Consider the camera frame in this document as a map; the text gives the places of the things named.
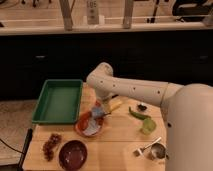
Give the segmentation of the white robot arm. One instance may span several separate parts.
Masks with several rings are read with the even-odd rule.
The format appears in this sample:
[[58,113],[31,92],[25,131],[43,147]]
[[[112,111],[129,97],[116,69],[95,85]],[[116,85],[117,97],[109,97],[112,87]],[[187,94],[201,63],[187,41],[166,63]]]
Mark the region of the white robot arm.
[[115,93],[161,110],[165,171],[213,171],[213,86],[118,78],[106,62],[97,65],[86,82],[101,101]]

